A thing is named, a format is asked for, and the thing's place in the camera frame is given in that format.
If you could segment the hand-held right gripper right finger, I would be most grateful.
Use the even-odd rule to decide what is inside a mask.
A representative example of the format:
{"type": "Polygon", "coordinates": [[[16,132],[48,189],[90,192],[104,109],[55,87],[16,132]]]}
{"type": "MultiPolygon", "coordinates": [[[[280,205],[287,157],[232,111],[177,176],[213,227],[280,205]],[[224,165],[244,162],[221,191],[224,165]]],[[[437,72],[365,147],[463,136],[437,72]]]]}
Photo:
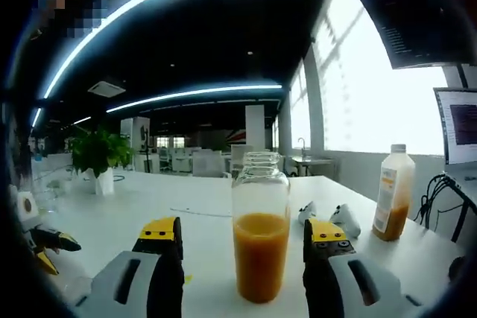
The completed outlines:
{"type": "Polygon", "coordinates": [[[305,220],[303,262],[310,317],[411,317],[422,308],[393,273],[356,252],[334,223],[305,220]]]}

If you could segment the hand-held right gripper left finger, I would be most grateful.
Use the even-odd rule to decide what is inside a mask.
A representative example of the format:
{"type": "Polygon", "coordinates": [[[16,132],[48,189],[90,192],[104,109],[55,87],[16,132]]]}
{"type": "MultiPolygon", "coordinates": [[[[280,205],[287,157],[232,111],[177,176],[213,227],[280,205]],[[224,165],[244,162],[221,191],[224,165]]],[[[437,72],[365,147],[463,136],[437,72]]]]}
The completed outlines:
{"type": "Polygon", "coordinates": [[[75,305],[77,317],[181,317],[185,276],[179,217],[146,224],[131,251],[120,252],[75,305]]]}

